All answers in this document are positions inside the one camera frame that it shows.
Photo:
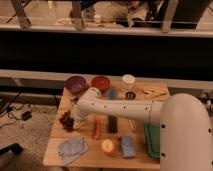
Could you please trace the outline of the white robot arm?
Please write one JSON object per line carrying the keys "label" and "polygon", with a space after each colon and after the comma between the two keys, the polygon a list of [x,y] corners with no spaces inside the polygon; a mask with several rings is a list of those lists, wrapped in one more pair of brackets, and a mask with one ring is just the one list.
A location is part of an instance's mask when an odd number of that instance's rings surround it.
{"label": "white robot arm", "polygon": [[203,103],[179,93],[166,101],[106,100],[89,88],[74,106],[80,124],[90,113],[160,125],[160,171],[213,171],[213,129]]}

